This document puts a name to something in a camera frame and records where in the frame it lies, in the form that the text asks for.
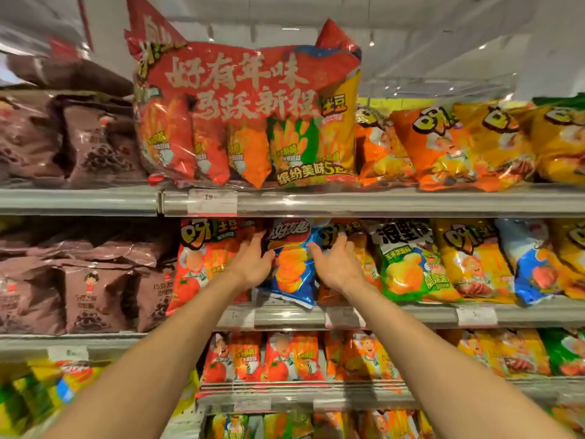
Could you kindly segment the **person's left hand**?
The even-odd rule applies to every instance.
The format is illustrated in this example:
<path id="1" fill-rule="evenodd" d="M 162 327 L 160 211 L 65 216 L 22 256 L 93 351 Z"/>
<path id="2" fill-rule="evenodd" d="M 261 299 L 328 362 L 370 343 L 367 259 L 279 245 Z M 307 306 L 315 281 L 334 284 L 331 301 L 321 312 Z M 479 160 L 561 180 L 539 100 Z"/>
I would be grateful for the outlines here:
<path id="1" fill-rule="evenodd" d="M 258 287 L 271 273 L 272 269 L 262 271 L 260 268 L 260 259 L 266 252 L 262 248 L 265 234 L 265 230 L 255 232 L 249 240 L 242 241 L 237 254 L 228 264 L 226 274 L 235 294 Z"/>

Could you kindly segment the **person's right hand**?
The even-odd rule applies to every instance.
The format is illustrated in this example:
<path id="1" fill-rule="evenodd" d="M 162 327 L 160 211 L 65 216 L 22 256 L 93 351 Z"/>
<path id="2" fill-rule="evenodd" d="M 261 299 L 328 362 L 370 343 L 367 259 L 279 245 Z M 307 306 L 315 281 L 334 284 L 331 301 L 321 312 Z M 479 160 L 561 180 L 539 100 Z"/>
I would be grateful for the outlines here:
<path id="1" fill-rule="evenodd" d="M 347 240 L 346 234 L 340 233 L 326 258 L 325 273 L 317 273 L 329 287 L 348 300 L 351 300 L 357 290 L 367 285 L 354 249 L 354 243 Z"/>

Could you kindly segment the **person's left forearm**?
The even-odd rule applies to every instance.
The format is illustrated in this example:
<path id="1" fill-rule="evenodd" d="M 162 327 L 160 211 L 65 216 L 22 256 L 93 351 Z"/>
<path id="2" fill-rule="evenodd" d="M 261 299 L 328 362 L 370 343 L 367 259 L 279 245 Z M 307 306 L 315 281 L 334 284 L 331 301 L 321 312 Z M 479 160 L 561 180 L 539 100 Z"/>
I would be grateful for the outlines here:
<path id="1" fill-rule="evenodd" d="M 40 439 L 158 439 L 223 312 L 254 287 L 238 272 L 213 279 L 75 396 Z"/>

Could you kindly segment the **person's right forearm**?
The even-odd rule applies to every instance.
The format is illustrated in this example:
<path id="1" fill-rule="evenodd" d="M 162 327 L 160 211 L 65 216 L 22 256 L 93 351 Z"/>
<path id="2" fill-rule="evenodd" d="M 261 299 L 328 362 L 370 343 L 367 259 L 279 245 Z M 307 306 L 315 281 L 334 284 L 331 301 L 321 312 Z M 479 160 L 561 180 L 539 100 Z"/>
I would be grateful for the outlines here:
<path id="1" fill-rule="evenodd" d="M 443 439 L 574 439 L 517 387 L 446 342 L 361 277 L 340 291 Z"/>

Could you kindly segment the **white price tag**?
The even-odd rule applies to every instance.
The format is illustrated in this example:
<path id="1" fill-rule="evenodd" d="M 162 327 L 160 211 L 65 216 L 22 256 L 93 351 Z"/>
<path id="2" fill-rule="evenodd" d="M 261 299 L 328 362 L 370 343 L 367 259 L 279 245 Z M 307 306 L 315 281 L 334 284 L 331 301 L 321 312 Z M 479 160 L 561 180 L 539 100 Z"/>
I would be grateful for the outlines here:
<path id="1" fill-rule="evenodd" d="M 48 360 L 60 362 L 88 362 L 90 354 L 87 347 L 82 345 L 51 345 L 47 347 Z"/>
<path id="2" fill-rule="evenodd" d="M 498 315 L 487 305 L 461 305 L 456 309 L 457 326 L 463 329 L 490 329 L 499 327 Z"/>
<path id="3" fill-rule="evenodd" d="M 238 215 L 238 193 L 231 190 L 190 189 L 186 215 L 194 218 L 231 218 Z"/>
<path id="4" fill-rule="evenodd" d="M 364 318 L 353 307 L 327 307 L 324 316 L 328 330 L 363 330 L 367 327 Z"/>
<path id="5" fill-rule="evenodd" d="M 225 331 L 254 331 L 255 309 L 229 307 L 220 317 L 217 329 Z"/>

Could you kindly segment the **red tomato snack packet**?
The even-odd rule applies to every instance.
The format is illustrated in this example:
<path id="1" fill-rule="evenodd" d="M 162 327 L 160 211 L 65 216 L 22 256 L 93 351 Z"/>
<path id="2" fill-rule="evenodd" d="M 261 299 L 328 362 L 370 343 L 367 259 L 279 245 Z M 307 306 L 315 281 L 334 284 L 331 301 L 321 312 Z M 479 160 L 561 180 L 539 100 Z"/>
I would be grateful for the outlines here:
<path id="1" fill-rule="evenodd" d="M 238 253 L 241 243 L 249 241 L 256 228 L 255 219 L 184 218 L 166 315 L 171 316 L 222 273 Z"/>
<path id="2" fill-rule="evenodd" d="M 322 382 L 316 331 L 271 332 L 267 335 L 261 382 Z"/>
<path id="3" fill-rule="evenodd" d="M 196 399 L 207 397 L 217 385 L 221 389 L 234 386 L 237 390 L 259 390 L 262 338 L 261 332 L 254 331 L 213 332 Z"/>

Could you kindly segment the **grey metal shelf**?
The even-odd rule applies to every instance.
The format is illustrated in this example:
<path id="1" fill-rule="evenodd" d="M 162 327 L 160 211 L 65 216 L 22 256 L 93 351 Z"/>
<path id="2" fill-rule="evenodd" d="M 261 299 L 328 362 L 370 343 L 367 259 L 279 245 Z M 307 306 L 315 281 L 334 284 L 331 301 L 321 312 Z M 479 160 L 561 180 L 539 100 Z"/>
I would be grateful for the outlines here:
<path id="1" fill-rule="evenodd" d="M 188 190 L 170 187 L 60 190 L 0 188 L 0 215 L 186 218 Z M 416 188 L 331 192 L 237 191 L 238 215 L 309 218 L 581 218 L 585 189 L 520 185 L 502 192 Z"/>
<path id="2" fill-rule="evenodd" d="M 173 417 L 162 439 L 203 439 L 214 414 L 419 410 L 420 402 L 400 380 L 203 384 L 202 395 Z"/>
<path id="3" fill-rule="evenodd" d="M 0 361 L 17 362 L 48 359 L 47 347 L 51 345 L 82 345 L 89 350 L 89 361 L 107 361 L 121 356 L 145 336 L 145 333 L 135 332 L 65 334 L 62 336 L 0 334 Z"/>
<path id="4" fill-rule="evenodd" d="M 585 327 L 585 301 L 554 296 L 533 307 L 511 304 L 464 303 L 437 304 L 411 303 L 400 307 L 433 330 L 459 328 L 456 308 L 461 305 L 487 305 L 498 315 L 497 328 L 531 327 Z M 258 298 L 247 304 L 230 305 L 255 309 L 255 331 L 326 331 L 324 309 L 351 307 L 348 305 L 316 305 L 307 309 L 293 302 L 276 298 Z"/>

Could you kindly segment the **green snack packet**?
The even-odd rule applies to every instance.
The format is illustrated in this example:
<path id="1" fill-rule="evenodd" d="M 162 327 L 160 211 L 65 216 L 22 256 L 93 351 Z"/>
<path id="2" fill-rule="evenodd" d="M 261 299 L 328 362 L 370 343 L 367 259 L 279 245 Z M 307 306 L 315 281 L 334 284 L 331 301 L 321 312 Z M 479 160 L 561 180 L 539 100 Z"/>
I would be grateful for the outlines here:
<path id="1" fill-rule="evenodd" d="M 428 219 L 364 219 L 362 224 L 389 300 L 463 302 L 447 276 Z"/>
<path id="2" fill-rule="evenodd" d="M 585 376 L 585 327 L 538 328 L 555 376 Z"/>
<path id="3" fill-rule="evenodd" d="M 532 103 L 537 107 L 552 105 L 560 108 L 585 110 L 585 92 L 579 92 L 571 97 L 537 96 L 532 98 Z"/>

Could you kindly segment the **large red multipack snack bag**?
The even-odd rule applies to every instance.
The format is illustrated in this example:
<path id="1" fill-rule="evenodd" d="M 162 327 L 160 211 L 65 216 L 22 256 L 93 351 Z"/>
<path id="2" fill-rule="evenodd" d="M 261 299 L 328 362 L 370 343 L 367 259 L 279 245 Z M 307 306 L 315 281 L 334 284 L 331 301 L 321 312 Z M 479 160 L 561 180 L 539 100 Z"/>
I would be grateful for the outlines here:
<path id="1" fill-rule="evenodd" d="M 150 183 L 257 190 L 357 180 L 361 48 L 331 19 L 316 45 L 188 42 L 126 0 L 134 112 Z"/>

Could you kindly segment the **row of mixed snack packets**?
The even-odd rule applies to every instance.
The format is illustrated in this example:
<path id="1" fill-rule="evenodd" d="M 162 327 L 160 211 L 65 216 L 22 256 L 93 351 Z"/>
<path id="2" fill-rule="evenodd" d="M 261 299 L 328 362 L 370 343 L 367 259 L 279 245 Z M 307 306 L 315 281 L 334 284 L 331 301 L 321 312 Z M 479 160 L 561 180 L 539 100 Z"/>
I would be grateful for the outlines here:
<path id="1" fill-rule="evenodd" d="M 426 415 L 411 410 L 216 414 L 205 439 L 438 439 Z"/>

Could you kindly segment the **row of brown snack packets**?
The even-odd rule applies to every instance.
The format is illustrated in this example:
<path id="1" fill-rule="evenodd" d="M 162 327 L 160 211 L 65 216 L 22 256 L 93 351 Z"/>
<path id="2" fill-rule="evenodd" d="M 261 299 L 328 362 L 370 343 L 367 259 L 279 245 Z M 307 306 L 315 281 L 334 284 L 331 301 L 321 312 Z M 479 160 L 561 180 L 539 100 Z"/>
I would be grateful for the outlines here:
<path id="1" fill-rule="evenodd" d="M 0 334 L 148 332 L 167 315 L 179 221 L 0 217 Z"/>
<path id="2" fill-rule="evenodd" d="M 0 88 L 0 185 L 146 184 L 132 104 L 89 91 Z"/>

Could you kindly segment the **blue and white snack packet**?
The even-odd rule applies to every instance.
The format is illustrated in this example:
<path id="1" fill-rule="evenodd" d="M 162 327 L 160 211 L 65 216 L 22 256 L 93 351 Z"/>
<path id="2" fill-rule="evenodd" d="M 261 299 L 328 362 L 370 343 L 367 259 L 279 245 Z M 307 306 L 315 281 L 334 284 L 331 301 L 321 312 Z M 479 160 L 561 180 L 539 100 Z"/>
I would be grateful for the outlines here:
<path id="1" fill-rule="evenodd" d="M 553 251 L 543 219 L 497 218 L 501 250 L 514 273 L 516 296 L 530 307 L 569 291 L 570 275 Z"/>

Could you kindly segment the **yellow orange snack packet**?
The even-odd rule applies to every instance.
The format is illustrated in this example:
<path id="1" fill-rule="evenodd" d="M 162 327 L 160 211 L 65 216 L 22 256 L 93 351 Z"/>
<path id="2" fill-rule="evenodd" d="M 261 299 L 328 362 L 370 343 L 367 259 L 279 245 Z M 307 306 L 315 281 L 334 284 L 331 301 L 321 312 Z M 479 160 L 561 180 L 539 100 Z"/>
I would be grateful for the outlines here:
<path id="1" fill-rule="evenodd" d="M 536 156 L 518 121 L 496 102 L 455 103 L 457 120 L 469 131 L 482 173 L 478 187 L 502 191 L 532 182 Z"/>

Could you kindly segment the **dark brown snack packet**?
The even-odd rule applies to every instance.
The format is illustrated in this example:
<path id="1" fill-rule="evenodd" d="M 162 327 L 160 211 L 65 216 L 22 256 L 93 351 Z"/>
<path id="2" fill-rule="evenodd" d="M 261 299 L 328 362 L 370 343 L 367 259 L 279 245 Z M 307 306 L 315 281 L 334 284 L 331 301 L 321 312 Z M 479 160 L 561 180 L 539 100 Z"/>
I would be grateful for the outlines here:
<path id="1" fill-rule="evenodd" d="M 6 66 L 18 78 L 44 89 L 101 92 L 117 97 L 133 94 L 130 80 L 87 59 L 9 55 Z"/>

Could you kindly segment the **pile of yellow green packets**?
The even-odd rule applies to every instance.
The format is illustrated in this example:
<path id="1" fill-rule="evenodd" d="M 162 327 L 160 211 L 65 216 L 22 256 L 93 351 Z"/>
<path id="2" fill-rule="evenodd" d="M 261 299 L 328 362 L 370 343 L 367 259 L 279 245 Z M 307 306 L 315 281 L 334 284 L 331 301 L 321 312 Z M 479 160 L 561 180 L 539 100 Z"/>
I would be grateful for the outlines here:
<path id="1" fill-rule="evenodd" d="M 95 382 L 111 361 L 0 363 L 0 437 L 43 423 Z"/>

